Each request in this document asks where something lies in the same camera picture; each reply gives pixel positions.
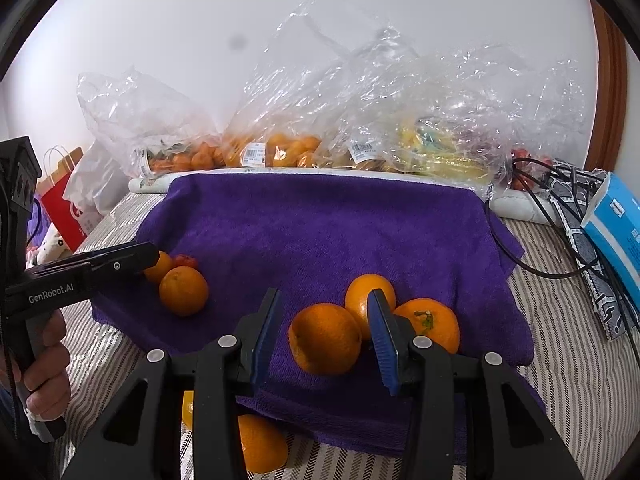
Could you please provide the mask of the person's left hand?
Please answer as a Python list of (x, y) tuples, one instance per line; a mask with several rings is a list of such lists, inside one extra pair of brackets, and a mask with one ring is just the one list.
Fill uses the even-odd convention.
[(1, 403), (13, 414), (11, 379), (22, 384), (29, 392), (26, 408), (29, 413), (43, 420), (55, 420), (63, 416), (70, 404), (70, 381), (66, 367), (70, 365), (70, 352), (63, 344), (66, 324), (60, 310), (54, 311), (43, 327), (41, 339), (43, 352), (23, 373), (12, 352), (1, 349)]

